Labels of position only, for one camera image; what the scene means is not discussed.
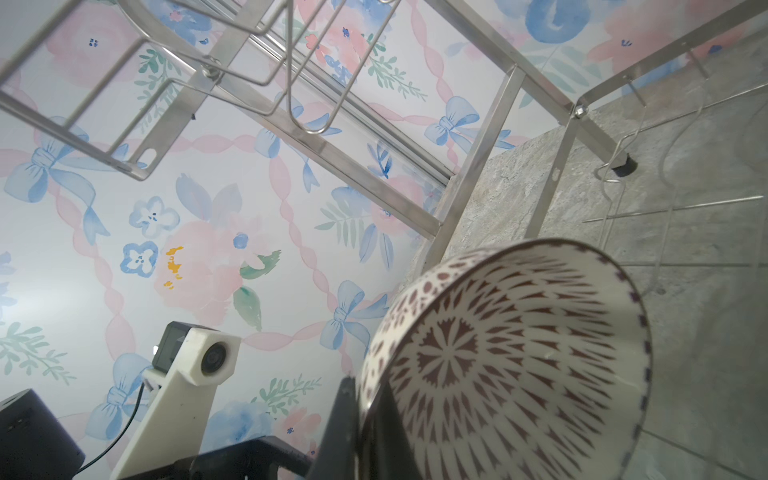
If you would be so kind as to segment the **steel wire dish rack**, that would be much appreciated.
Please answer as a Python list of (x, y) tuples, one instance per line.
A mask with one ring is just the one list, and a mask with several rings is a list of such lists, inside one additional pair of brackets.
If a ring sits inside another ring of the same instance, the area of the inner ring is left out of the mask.
[[(763, 1), (741, 2), (631, 64), (587, 91), (576, 102), (571, 102), (466, 2), (433, 2), (432, 8), (505, 75), (489, 115), (469, 149), (463, 170), (453, 176), (438, 166), (421, 148), (409, 144), (405, 135), (369, 103), (355, 96), (351, 82), (333, 80), (313, 63), (310, 53), (300, 52), (297, 48), (299, 35), (293, 28), (288, 28), (282, 37), (274, 35), (277, 21), (292, 21), (292, 2), (256, 1), (240, 5), (235, 12), (230, 12), (218, 1), (185, 1), (182, 8), (224, 26), (223, 37), (209, 54), (202, 54), (187, 45), (170, 28), (164, 26), (147, 5), (123, 1), (120, 9), (138, 30), (138, 39), (99, 78), (67, 118), (58, 122), (50, 120), (8, 93), (1, 96), (2, 110), (109, 169), (143, 181), (156, 170), (182, 131), (194, 119), (203, 102), (209, 98), (223, 101), (252, 117), (274, 132), (281, 141), (360, 191), (375, 204), (389, 210), (398, 220), (427, 238), (429, 247), (422, 267), (429, 268), (442, 258), (452, 231), (518, 94), (528, 94), (566, 129), (553, 163), (554, 170), (563, 168), (570, 148), (575, 142), (582, 142), (603, 161), (606, 168), (620, 176), (627, 176), (636, 170), (636, 162), (589, 118), (590, 104), (622, 86), (632, 86), (638, 78), (676, 57), (691, 54), (704, 42), (764, 13), (767, 5)], [(155, 46), (171, 62), (188, 70), (190, 78), (180, 82), (178, 95), (133, 155), (125, 161), (119, 161), (112, 149), (98, 148), (78, 137), (73, 127), (113, 83), (133, 55), (148, 44)], [(268, 80), (254, 79), (232, 69), (232, 62), (246, 45), (255, 46), (270, 57), (274, 64), (274, 74), (285, 75), (287, 86), (277, 99), (271, 101), (263, 96), (263, 89), (269, 86)], [(418, 167), (442, 181), (449, 189), (437, 212), (427, 213), (403, 194), (376, 179), (348, 154), (324, 139), (324, 126), (309, 127), (301, 123), (291, 110), (291, 86), (298, 80), (310, 82), (330, 101), (334, 113), (349, 114), (388, 146), (415, 154)]]

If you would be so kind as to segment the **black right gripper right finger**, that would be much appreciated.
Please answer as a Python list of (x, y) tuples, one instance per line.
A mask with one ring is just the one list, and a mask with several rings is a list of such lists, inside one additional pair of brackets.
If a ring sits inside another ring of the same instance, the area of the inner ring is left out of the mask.
[(379, 389), (362, 424), (361, 478), (422, 479), (388, 383)]

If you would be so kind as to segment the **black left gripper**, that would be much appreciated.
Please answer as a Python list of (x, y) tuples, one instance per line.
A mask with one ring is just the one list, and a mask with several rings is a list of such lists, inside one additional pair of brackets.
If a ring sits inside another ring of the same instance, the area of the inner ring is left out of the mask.
[(32, 390), (1, 401), (1, 478), (73, 479), (85, 455)]

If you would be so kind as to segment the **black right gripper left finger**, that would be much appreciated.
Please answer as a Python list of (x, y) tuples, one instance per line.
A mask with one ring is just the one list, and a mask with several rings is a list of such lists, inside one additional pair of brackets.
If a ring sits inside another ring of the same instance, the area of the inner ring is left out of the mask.
[(307, 480), (353, 480), (357, 455), (359, 405), (354, 377), (341, 380)]

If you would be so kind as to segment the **maroon white pattern bowl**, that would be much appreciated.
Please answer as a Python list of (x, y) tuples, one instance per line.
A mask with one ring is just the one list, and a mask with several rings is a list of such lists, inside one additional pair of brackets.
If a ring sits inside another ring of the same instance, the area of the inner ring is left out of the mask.
[(360, 431), (391, 392), (425, 479), (618, 479), (652, 377), (627, 272), (571, 239), (467, 251), (404, 288), (361, 370)]

